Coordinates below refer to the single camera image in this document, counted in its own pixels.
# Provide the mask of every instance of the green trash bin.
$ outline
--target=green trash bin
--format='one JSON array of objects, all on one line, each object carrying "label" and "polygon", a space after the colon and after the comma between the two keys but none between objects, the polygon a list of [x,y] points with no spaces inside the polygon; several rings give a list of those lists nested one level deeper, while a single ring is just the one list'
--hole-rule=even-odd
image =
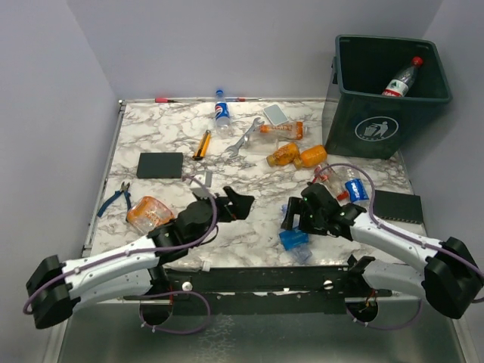
[{"label": "green trash bin", "polygon": [[[338,36],[323,119],[334,114],[324,146],[329,154],[390,158],[451,99],[435,44],[417,39]],[[405,97],[382,96],[411,59],[423,66]]]}]

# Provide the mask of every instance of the metal floor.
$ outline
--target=metal floor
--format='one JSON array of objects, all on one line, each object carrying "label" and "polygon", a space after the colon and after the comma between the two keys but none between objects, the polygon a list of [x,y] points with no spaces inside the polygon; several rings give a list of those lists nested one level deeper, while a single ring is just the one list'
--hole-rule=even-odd
[{"label": "metal floor", "polygon": [[[380,302],[375,324],[400,324],[415,300]],[[170,327],[199,324],[174,317]],[[347,315],[218,315],[203,333],[173,336],[140,328],[135,303],[99,304],[70,320],[59,363],[459,363],[454,325],[429,306],[419,322],[397,331],[352,323]]]}]

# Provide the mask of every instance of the metal screw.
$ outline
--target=metal screw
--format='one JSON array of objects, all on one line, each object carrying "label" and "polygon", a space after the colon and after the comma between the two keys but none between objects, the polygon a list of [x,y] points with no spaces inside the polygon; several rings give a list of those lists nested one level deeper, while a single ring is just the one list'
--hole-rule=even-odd
[{"label": "metal screw", "polygon": [[323,283],[323,289],[325,289],[325,290],[332,290],[332,289],[334,289],[334,284],[333,284],[333,281],[331,281],[331,280],[326,280],[326,281]]}]

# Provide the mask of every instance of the white wall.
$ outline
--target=white wall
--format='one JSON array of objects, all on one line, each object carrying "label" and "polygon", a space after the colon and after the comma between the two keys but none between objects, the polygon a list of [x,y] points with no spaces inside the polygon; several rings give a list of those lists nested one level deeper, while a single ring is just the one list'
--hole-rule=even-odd
[{"label": "white wall", "polygon": [[[454,100],[447,114],[406,147],[428,232],[461,239],[484,269],[484,2],[445,0],[425,35],[437,44]],[[467,311],[484,361],[484,304]]]},{"label": "white wall", "polygon": [[67,0],[122,98],[325,96],[334,38],[420,38],[442,0]]},{"label": "white wall", "polygon": [[64,0],[0,11],[0,361],[41,361],[22,314],[39,262],[78,257],[116,122],[116,97]]}]

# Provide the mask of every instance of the silver wrench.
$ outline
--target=silver wrench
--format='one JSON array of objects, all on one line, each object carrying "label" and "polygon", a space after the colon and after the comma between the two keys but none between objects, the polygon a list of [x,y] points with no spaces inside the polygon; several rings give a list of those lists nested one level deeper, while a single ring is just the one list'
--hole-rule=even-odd
[{"label": "silver wrench", "polygon": [[245,131],[245,134],[242,135],[239,141],[237,141],[234,145],[229,146],[225,149],[225,151],[228,151],[231,153],[229,158],[236,157],[239,154],[239,149],[249,141],[250,134],[256,131],[256,128],[263,124],[264,124],[264,120],[261,121],[260,117],[256,117],[252,122],[251,127],[249,127],[247,131]]}]

